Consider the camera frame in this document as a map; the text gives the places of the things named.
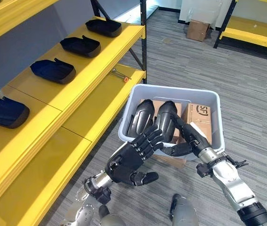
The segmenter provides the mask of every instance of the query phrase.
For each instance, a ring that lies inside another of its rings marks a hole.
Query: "robotic arm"
[[[161,134],[162,131],[156,125],[151,126],[132,142],[126,142],[116,150],[108,160],[105,170],[83,182],[61,226],[90,226],[97,209],[101,226],[126,226],[120,217],[109,214],[108,209],[103,206],[110,201],[109,187],[113,182],[142,186],[158,179],[156,172],[142,173],[137,169],[155,150],[163,148],[160,143],[163,140]]]
[[[186,143],[163,148],[162,151],[171,156],[194,153],[203,162],[197,165],[197,173],[202,178],[208,175],[213,178],[244,224],[267,226],[266,209],[238,175],[237,168],[247,165],[246,161],[237,162],[225,153],[216,154],[207,139],[190,124],[184,123],[176,114],[172,115],[172,119]]]

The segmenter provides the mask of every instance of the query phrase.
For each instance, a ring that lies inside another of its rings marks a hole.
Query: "wall baseboard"
[[[166,8],[166,7],[159,6],[158,10],[180,13],[180,9],[177,9],[177,8]]]
[[[186,22],[184,20],[178,20],[177,23],[179,23],[179,24],[186,24],[186,25],[189,25],[190,24],[190,22]],[[216,31],[220,31],[220,29],[221,29],[220,27],[215,27],[215,30]]]

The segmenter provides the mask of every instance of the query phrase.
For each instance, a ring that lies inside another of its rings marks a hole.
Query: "white plastic bin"
[[[172,100],[182,104],[182,112],[185,110],[188,103],[206,105],[210,107],[211,125],[212,125],[212,147],[217,153],[223,152],[225,148],[222,119],[220,110],[220,99],[216,92],[201,89],[184,89],[177,87],[155,86],[138,84],[131,90],[126,108],[122,117],[122,122],[119,128],[119,138],[122,141],[132,141],[134,138],[126,136],[126,132],[130,123],[131,115],[135,114],[137,106],[141,99]],[[175,144],[164,143],[164,146],[170,147]],[[155,151],[155,154],[166,155],[160,150]],[[196,156],[191,153],[181,158],[193,160]]]

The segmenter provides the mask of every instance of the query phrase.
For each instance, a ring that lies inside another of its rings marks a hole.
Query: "white wall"
[[[139,5],[139,0],[98,0],[110,18]],[[90,0],[60,0],[54,4],[68,34],[93,16]]]
[[[139,0],[99,0],[111,18]],[[60,0],[0,37],[0,88],[93,16],[90,0]]]
[[[189,9],[192,6],[192,1],[193,0],[182,0],[179,16],[180,20],[186,20]],[[231,0],[223,0],[219,16],[216,20],[216,27],[222,26],[230,4]],[[259,0],[239,0],[234,9],[233,16],[239,16],[267,23],[267,2],[262,2]]]
[[[216,27],[221,27],[222,23],[224,21],[224,18],[227,14],[228,8],[231,4],[232,0],[222,0],[222,6],[220,9],[220,13],[219,16],[216,19]],[[193,5],[193,0],[182,0],[182,4],[181,4],[181,10],[180,10],[180,15],[179,15],[179,19],[186,21],[187,20],[187,16],[189,13],[190,8]]]
[[[180,9],[182,0],[154,0],[160,7]]]

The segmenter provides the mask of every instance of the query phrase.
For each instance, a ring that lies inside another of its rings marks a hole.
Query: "brown cardboard box on floor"
[[[155,110],[154,117],[156,117],[157,116],[157,113],[158,113],[158,110],[165,103],[165,101],[152,100],[152,102],[153,102],[154,110]],[[175,103],[175,106],[177,108],[177,115],[180,117],[180,114],[181,114],[181,103]],[[178,138],[179,138],[179,130],[178,129],[175,129],[174,134],[173,134],[173,139],[172,139],[172,141],[170,143],[176,144]]]
[[[194,122],[205,134],[208,142],[212,144],[210,107],[189,103],[181,118],[188,124]]]
[[[210,28],[210,24],[191,20],[186,37],[197,41],[203,41]]]
[[[174,166],[178,169],[182,169],[186,165],[186,160],[185,159],[180,159],[180,158],[174,158],[174,157],[168,157],[168,156],[163,156],[163,155],[158,155],[154,154],[152,155],[156,160],[168,163],[171,166]]]

